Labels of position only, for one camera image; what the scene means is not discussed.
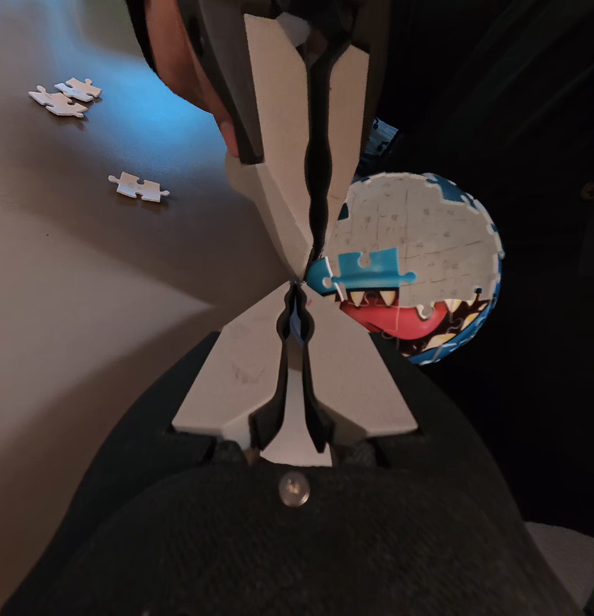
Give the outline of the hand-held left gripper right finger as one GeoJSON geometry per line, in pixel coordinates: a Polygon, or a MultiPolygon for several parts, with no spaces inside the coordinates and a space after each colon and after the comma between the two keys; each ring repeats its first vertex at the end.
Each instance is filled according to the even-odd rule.
{"type": "Polygon", "coordinates": [[[297,286],[297,311],[306,425],[318,452],[418,428],[362,325],[306,284],[297,286]]]}

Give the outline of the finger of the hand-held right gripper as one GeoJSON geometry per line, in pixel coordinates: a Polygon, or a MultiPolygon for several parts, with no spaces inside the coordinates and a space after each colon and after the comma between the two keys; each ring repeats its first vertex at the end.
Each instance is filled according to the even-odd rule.
{"type": "Polygon", "coordinates": [[[264,158],[256,165],[243,165],[227,155],[225,170],[231,187],[256,205],[292,276],[302,280],[314,243],[305,174],[306,65],[277,20],[247,14],[245,30],[264,158]]]}
{"type": "Polygon", "coordinates": [[[332,236],[359,162],[368,70],[368,53],[355,46],[330,46],[309,69],[309,263],[332,236]]]}

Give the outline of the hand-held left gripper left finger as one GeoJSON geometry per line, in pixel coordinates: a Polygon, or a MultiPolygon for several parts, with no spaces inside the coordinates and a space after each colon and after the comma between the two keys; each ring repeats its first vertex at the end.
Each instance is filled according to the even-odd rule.
{"type": "Polygon", "coordinates": [[[175,430],[242,449],[270,444],[284,421],[293,291],[285,282],[221,330],[173,419],[175,430]]]}

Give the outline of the blue monster puzzle ball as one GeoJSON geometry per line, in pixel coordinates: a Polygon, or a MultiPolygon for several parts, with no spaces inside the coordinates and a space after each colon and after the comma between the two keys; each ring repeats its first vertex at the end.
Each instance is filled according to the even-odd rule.
{"type": "Polygon", "coordinates": [[[500,294],[503,247],[485,207],[432,173],[348,189],[306,282],[415,365],[467,344],[500,294]]]}

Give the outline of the white loose puzzle piece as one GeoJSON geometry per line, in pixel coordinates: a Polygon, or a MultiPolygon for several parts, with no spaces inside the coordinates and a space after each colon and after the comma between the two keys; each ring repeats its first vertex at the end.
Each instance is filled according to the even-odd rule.
{"type": "Polygon", "coordinates": [[[48,93],[42,86],[30,91],[29,96],[56,116],[83,118],[84,113],[88,111],[87,107],[74,102],[62,92],[48,93]]]}
{"type": "Polygon", "coordinates": [[[131,198],[140,196],[142,201],[159,203],[161,197],[170,195],[168,190],[160,189],[160,184],[148,180],[140,183],[139,177],[126,172],[122,172],[119,178],[109,175],[108,181],[116,184],[118,194],[131,198]]]}
{"type": "Polygon", "coordinates": [[[392,143],[397,134],[397,130],[397,128],[390,124],[387,124],[379,118],[375,118],[371,125],[364,156],[367,159],[376,159],[382,156],[390,143],[392,143]]]}
{"type": "Polygon", "coordinates": [[[86,78],[85,81],[70,78],[70,80],[55,84],[55,88],[63,95],[80,102],[91,102],[100,97],[102,93],[102,89],[95,87],[89,78],[86,78]]]}

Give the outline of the person's right hand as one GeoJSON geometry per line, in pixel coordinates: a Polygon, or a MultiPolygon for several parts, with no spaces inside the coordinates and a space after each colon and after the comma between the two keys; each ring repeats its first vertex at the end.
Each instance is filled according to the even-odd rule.
{"type": "Polygon", "coordinates": [[[176,1],[145,1],[155,71],[177,96],[210,113],[228,152],[239,156],[233,121],[195,55],[176,1]]]}

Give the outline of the person's black top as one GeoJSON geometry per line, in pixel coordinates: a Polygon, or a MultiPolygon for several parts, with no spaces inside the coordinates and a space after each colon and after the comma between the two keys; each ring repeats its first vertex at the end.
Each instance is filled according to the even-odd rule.
{"type": "Polygon", "coordinates": [[[594,1],[394,1],[386,171],[485,205],[501,289],[422,372],[469,418],[526,520],[594,537],[594,1]]]}

